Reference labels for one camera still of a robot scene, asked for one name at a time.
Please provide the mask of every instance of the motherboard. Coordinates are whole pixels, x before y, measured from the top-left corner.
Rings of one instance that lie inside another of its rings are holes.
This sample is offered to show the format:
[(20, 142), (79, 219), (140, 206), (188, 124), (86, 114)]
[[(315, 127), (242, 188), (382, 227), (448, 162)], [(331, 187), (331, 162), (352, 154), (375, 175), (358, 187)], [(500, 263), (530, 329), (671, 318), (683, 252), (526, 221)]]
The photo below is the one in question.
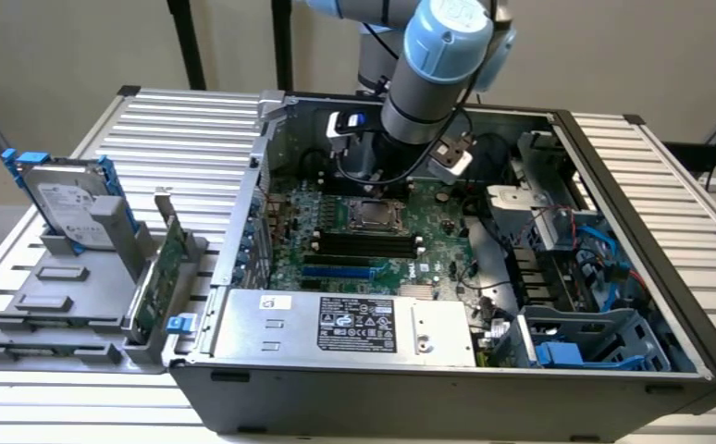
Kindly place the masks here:
[(404, 199), (326, 194), (302, 181), (270, 196), (271, 289), (462, 301), (472, 260), (460, 188), (416, 180)]

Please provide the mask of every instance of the robotic arm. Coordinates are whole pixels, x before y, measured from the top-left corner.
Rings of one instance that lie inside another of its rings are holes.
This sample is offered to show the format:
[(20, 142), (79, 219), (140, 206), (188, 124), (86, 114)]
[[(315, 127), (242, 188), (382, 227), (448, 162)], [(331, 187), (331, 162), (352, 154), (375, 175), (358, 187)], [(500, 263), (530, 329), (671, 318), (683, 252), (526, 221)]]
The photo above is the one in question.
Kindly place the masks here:
[(424, 147), (424, 157), (470, 93), (490, 88), (507, 60), (516, 31), (506, 0), (308, 0), (308, 5), (375, 31), (406, 29), (380, 123), (391, 143), (418, 146), (419, 152)]

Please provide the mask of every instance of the sticker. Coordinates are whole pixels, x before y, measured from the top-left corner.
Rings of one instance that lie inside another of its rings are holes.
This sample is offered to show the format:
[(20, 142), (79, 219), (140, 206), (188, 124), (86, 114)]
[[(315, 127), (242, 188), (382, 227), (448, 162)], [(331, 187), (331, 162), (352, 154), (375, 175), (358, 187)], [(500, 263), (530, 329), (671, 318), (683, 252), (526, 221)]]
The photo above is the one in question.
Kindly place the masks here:
[(318, 346), (327, 352), (396, 353), (394, 300), (320, 298)]
[(263, 294), (259, 298), (260, 310), (291, 310), (292, 296), (287, 294)]
[(38, 190), (50, 216), (62, 227), (64, 235), (86, 247), (112, 248), (107, 231), (90, 214), (94, 203), (90, 192), (72, 185), (56, 183), (42, 183)]

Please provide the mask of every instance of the light blue robot joint cap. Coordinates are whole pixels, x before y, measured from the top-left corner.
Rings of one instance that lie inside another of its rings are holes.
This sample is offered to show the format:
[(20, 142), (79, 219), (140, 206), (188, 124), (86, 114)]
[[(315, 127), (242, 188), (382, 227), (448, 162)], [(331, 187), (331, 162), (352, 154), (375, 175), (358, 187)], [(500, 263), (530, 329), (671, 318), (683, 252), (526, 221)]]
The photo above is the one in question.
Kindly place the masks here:
[(339, 9), (339, 0), (306, 0), (306, 2), (308, 7), (315, 11), (343, 19), (342, 10)]
[(490, 13), (478, 0), (423, 0), (406, 29), (408, 64), (423, 79), (459, 83), (480, 67), (491, 37)]

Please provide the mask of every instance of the power supply label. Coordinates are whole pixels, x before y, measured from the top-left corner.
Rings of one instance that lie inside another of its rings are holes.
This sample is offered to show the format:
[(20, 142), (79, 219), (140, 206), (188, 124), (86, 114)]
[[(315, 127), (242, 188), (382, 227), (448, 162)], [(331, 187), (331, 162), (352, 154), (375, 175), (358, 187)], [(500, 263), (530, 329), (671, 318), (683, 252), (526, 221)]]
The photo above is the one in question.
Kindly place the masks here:
[(328, 352), (396, 353), (394, 301), (320, 298), (318, 346)]

